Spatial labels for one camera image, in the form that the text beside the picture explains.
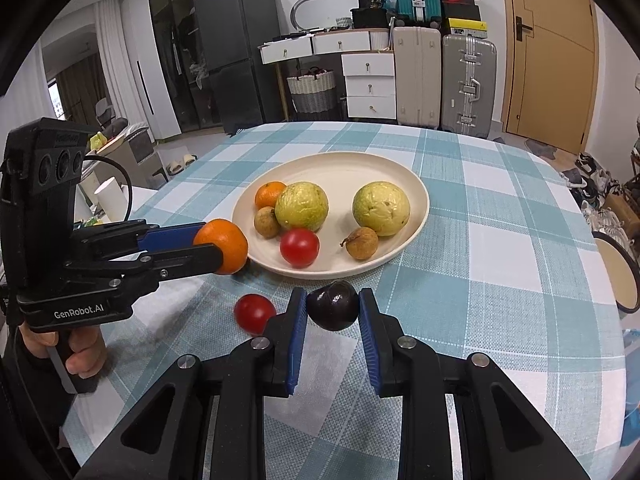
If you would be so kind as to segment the cream round plate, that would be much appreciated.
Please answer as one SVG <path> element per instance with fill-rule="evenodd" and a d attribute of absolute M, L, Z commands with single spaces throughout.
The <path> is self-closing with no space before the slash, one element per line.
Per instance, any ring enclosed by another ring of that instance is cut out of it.
<path fill-rule="evenodd" d="M 281 256 L 279 243 L 266 240 L 254 229 L 255 194 L 261 185 L 270 181 L 312 182 L 328 196 L 329 213 L 318 232 L 320 252 L 305 269 L 293 268 Z M 352 215 L 352 199 L 363 185 L 373 181 L 399 186 L 408 197 L 410 216 L 397 234 L 380 241 L 375 255 L 358 262 L 347 255 L 340 243 L 358 228 Z M 262 174 L 239 195 L 231 221 L 243 231 L 248 240 L 248 258 L 258 266 L 288 278 L 327 281 L 363 274 L 399 256 L 418 238 L 426 225 L 430 206 L 430 196 L 421 179 L 393 159 L 363 152 L 326 152 L 284 162 Z"/>

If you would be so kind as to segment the orange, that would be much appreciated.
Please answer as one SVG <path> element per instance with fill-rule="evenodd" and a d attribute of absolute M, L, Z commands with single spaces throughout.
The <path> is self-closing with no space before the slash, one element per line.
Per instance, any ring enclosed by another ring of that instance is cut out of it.
<path fill-rule="evenodd" d="M 194 245 L 214 244 L 222 252 L 222 265 L 217 274 L 231 275 L 245 266 L 248 257 L 248 241 L 241 229 L 226 219 L 214 219 L 198 230 Z"/>

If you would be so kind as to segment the brown longan with stem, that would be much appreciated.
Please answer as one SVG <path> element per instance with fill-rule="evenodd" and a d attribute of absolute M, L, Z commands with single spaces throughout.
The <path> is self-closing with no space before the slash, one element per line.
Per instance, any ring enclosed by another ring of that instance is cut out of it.
<path fill-rule="evenodd" d="M 362 226 L 346 236 L 341 246 L 356 261 L 368 260 L 378 251 L 378 234 Z"/>

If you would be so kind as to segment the beige suitcase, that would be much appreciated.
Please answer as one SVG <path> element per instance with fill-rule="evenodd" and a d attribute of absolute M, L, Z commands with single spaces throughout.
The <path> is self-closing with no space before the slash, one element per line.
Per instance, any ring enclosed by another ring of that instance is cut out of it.
<path fill-rule="evenodd" d="M 437 129 L 442 106 L 442 35 L 425 27 L 394 28 L 397 120 Z"/>

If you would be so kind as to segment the white paper cup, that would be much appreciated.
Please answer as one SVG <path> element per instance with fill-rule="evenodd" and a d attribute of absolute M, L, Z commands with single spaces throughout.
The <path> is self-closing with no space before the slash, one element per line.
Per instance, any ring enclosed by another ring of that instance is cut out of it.
<path fill-rule="evenodd" d="M 102 182 L 94 191 L 94 195 L 111 222 L 125 220 L 128 200 L 115 177 Z"/>

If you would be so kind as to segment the woven laundry basket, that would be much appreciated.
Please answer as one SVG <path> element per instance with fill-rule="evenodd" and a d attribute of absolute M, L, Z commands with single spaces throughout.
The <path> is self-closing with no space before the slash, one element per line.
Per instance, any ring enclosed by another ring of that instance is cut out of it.
<path fill-rule="evenodd" d="M 298 114 L 321 114 L 337 108 L 333 70 L 314 66 L 303 75 L 286 78 L 294 110 Z"/>

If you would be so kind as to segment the stacked shoe boxes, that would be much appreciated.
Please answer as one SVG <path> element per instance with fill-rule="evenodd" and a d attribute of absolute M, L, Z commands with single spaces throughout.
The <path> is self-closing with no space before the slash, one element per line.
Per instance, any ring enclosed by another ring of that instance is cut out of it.
<path fill-rule="evenodd" d="M 440 0 L 442 34 L 487 39 L 488 25 L 480 17 L 479 2 L 480 0 Z"/>

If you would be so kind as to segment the dark plum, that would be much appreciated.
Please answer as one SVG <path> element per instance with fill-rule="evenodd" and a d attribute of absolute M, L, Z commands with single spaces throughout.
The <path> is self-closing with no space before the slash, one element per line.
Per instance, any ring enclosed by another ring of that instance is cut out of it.
<path fill-rule="evenodd" d="M 324 330 L 339 332 L 356 321 L 360 300 L 349 282 L 335 281 L 310 292 L 306 298 L 308 316 Z"/>

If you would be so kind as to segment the large yellow-green guava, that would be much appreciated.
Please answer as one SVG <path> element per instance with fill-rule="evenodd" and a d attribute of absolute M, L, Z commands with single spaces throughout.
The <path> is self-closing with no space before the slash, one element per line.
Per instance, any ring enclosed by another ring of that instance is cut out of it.
<path fill-rule="evenodd" d="M 285 230 L 303 228 L 317 232 L 328 213 L 326 193 L 319 185 L 307 181 L 288 185 L 274 206 L 276 219 Z"/>

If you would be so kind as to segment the wooden door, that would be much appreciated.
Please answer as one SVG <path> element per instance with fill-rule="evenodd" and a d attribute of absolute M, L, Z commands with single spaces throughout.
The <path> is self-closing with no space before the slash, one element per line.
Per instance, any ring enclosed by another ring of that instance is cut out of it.
<path fill-rule="evenodd" d="M 506 0 L 506 32 L 506 131 L 578 153 L 598 83 L 592 1 Z"/>

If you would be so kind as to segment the black refrigerator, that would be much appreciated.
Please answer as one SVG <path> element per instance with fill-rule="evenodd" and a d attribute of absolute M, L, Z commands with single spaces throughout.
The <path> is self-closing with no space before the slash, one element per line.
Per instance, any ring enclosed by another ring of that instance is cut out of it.
<path fill-rule="evenodd" d="M 282 122 L 277 72 L 259 51 L 280 35 L 276 0 L 195 0 L 195 14 L 224 131 Z"/>

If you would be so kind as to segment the checkered teal tablecloth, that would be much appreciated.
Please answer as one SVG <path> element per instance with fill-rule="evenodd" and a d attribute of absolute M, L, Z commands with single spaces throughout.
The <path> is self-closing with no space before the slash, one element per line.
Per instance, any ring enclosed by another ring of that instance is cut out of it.
<path fill-rule="evenodd" d="M 289 122 L 238 133 L 200 157 L 134 214 L 162 226 L 231 219 L 244 188 L 305 155 L 357 151 L 411 169 L 431 211 L 401 255 L 357 276 L 382 312 L 436 352 L 491 357 L 544 415 L 591 479 L 608 479 L 623 432 L 620 318 L 589 226 L 559 174 L 519 148 L 436 130 L 362 122 Z M 103 325 L 109 367 L 63 426 L 83 463 L 178 356 L 227 354 L 247 336 L 245 294 L 279 311 L 297 284 L 243 275 L 166 282 Z M 265 403 L 269 479 L 396 479 L 399 399 L 376 397 L 357 324 L 309 324 L 294 396 Z"/>

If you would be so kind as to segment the oval mirror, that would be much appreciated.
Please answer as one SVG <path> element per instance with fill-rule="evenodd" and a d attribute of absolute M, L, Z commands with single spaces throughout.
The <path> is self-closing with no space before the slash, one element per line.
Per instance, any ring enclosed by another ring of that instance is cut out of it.
<path fill-rule="evenodd" d="M 297 0 L 288 20 L 296 32 L 342 26 L 352 18 L 358 0 Z"/>

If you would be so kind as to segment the silver suitcase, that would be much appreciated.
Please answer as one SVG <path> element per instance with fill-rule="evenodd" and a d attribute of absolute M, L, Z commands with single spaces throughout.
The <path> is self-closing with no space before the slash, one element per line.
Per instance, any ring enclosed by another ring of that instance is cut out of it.
<path fill-rule="evenodd" d="M 487 139 L 495 104 L 497 49 L 486 39 L 442 37 L 442 130 Z"/>

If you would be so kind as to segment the red tomato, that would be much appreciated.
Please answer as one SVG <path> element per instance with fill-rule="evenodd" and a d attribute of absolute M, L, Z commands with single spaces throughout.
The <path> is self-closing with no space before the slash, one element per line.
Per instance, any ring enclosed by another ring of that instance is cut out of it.
<path fill-rule="evenodd" d="M 314 263 L 320 252 L 318 236 L 307 229 L 286 232 L 280 240 L 280 254 L 293 268 L 306 268 Z"/>
<path fill-rule="evenodd" d="M 272 302 L 264 296 L 247 294 L 238 299 L 233 308 L 236 324 L 252 336 L 261 335 L 270 318 L 277 315 Z"/>

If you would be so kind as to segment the white drawer desk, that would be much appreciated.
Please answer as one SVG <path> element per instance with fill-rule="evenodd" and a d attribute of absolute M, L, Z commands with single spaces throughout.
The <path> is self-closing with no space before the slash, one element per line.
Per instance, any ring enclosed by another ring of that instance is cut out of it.
<path fill-rule="evenodd" d="M 265 65 L 317 61 L 335 73 L 336 92 L 350 119 L 393 122 L 396 73 L 392 34 L 386 28 L 302 32 L 259 47 Z"/>

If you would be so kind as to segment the small orange mandarin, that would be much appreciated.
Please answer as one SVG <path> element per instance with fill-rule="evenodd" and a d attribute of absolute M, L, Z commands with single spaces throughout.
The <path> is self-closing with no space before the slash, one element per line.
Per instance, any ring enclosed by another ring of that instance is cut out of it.
<path fill-rule="evenodd" d="M 277 200 L 281 193 L 286 189 L 286 185 L 280 181 L 270 181 L 263 184 L 258 188 L 255 197 L 254 204 L 257 209 L 265 207 L 273 208 L 276 206 Z"/>

